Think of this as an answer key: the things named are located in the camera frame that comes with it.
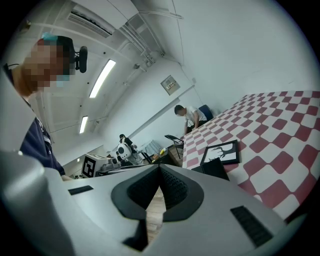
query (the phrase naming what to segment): checkered mat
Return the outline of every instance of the checkered mat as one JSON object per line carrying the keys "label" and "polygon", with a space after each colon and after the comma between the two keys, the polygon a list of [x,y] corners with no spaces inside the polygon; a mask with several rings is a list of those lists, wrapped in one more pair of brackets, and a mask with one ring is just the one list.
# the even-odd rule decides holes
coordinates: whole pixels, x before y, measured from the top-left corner
{"label": "checkered mat", "polygon": [[245,95],[184,138],[182,167],[200,165],[205,148],[238,140],[240,163],[225,165],[231,182],[289,217],[320,175],[320,91]]}

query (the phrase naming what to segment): fluorescent light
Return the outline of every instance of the fluorescent light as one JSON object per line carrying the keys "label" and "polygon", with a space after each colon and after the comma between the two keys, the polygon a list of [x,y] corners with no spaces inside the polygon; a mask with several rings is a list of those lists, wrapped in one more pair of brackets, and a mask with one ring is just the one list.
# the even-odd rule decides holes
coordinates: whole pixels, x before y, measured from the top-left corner
{"label": "fluorescent light", "polygon": [[82,122],[81,122],[79,134],[82,134],[85,131],[87,120],[88,120],[88,116],[82,117]]}
{"label": "fluorescent light", "polygon": [[102,72],[100,73],[97,81],[94,84],[94,87],[93,87],[93,89],[90,93],[90,96],[89,96],[90,98],[95,98],[97,96],[100,87],[104,83],[107,75],[110,73],[110,71],[112,70],[112,68],[114,67],[115,64],[116,63],[112,59],[108,60],[108,62],[104,66]]}

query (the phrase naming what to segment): chair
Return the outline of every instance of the chair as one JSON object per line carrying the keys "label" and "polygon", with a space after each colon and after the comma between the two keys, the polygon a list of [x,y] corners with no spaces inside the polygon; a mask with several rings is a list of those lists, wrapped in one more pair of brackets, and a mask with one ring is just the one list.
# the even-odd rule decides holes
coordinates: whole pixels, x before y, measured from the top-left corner
{"label": "chair", "polygon": [[181,159],[181,157],[180,157],[180,155],[184,155],[184,153],[182,152],[180,152],[179,153],[179,151],[178,151],[178,149],[181,149],[181,150],[183,150],[184,149],[184,141],[182,140],[182,139],[179,139],[179,138],[177,138],[177,137],[175,137],[175,136],[172,136],[172,135],[164,135],[164,137],[166,137],[167,139],[169,139],[169,140],[171,140],[171,141],[173,141],[173,145],[174,145],[174,147],[175,147],[175,150],[176,150],[176,152],[177,152],[177,154],[178,154],[178,157],[179,157],[179,159]]}
{"label": "chair", "polygon": [[199,110],[204,113],[206,119],[209,121],[211,120],[212,118],[214,118],[214,116],[212,115],[211,113],[211,110],[210,108],[207,106],[207,105],[203,105],[201,107],[199,107]]}

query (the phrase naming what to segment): air conditioner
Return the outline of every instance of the air conditioner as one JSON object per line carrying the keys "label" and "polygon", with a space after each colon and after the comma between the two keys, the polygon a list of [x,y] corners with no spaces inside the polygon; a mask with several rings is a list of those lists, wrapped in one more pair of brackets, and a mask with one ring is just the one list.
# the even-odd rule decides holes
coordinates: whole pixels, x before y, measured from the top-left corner
{"label": "air conditioner", "polygon": [[104,38],[111,36],[115,31],[115,28],[104,19],[78,4],[73,7],[67,16],[67,20],[95,32]]}

